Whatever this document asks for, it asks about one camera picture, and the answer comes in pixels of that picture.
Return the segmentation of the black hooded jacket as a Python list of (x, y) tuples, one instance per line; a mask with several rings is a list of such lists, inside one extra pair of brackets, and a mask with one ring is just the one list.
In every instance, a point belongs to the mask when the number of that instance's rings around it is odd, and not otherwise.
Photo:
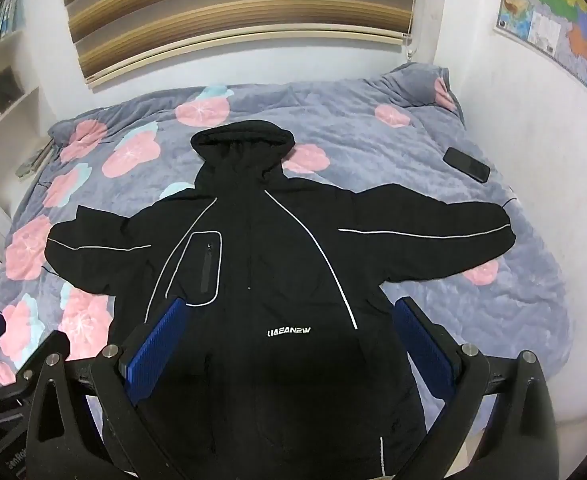
[(113, 344), (171, 297), (190, 308), (141, 418), (190, 479), (396, 474), (426, 427), (382, 285), (499, 258), (516, 240), (507, 212), (288, 178), (294, 137), (262, 120), (192, 144), (192, 188), (130, 218), (81, 207), (44, 252), (74, 287), (114, 298)]

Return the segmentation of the grey floral bed quilt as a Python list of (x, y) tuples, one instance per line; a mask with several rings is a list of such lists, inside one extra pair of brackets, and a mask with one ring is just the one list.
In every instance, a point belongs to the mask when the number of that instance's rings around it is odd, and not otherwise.
[(292, 134), (282, 161), (288, 178), (356, 193), (397, 184), (447, 204), (503, 207), (516, 237), (504, 255), (447, 278), (388, 282), (382, 291), (392, 310), (411, 297), (457, 342), (500, 358), (529, 350), (546, 377), (556, 375), (570, 352), (557, 263), (499, 178), (478, 183), (443, 162), (448, 148), (476, 152), (448, 83), (444, 68), (412, 63), (371, 79), (152, 92), (54, 125), (55, 155), (19, 208), (0, 272), (0, 384), (30, 368), (52, 333), (62, 334), (66, 362), (113, 344), (114, 298), (55, 272), (44, 255), (51, 228), (81, 207), (130, 218), (192, 188), (204, 163), (194, 135), (256, 120)]

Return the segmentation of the black picture frame on shelf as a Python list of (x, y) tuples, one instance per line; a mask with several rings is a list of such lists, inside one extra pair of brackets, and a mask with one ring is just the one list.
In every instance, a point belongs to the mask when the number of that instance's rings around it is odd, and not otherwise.
[(0, 113), (4, 113), (11, 105), (24, 95), (19, 80), (9, 66), (0, 71)]

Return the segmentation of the black smartphone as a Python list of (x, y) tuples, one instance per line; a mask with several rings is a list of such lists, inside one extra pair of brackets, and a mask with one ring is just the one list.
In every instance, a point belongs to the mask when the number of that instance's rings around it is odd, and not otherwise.
[(443, 156), (443, 162), (479, 183), (489, 181), (491, 168), (457, 148), (448, 148)]

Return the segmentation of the striped window blind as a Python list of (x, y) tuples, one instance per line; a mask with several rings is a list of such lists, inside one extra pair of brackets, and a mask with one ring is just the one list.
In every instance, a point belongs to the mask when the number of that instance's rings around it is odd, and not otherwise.
[(270, 39), (404, 44), (415, 0), (64, 0), (88, 87), (202, 49)]

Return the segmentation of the white bookshelf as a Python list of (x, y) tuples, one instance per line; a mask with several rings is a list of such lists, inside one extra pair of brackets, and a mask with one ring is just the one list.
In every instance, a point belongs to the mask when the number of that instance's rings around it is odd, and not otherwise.
[(32, 63), (22, 0), (0, 0), (0, 246), (48, 159), (52, 122)]

